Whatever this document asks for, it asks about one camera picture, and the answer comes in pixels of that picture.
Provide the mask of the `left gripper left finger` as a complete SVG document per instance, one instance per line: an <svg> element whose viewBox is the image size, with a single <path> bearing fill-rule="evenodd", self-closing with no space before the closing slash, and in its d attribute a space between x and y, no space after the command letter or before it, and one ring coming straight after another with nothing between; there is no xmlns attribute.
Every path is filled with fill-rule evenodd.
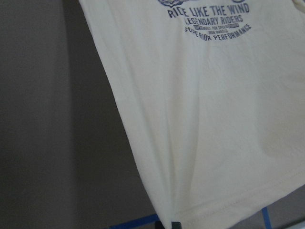
<svg viewBox="0 0 305 229"><path fill-rule="evenodd" d="M154 229L164 229L164 226L160 220L154 223Z"/></svg>

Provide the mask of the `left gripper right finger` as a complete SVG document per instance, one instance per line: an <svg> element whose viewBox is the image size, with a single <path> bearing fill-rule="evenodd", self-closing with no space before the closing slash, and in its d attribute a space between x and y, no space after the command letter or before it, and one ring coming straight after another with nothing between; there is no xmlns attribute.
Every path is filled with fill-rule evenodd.
<svg viewBox="0 0 305 229"><path fill-rule="evenodd" d="M172 225L172 229L182 229L181 222L172 221L172 222L171 222L171 225Z"/></svg>

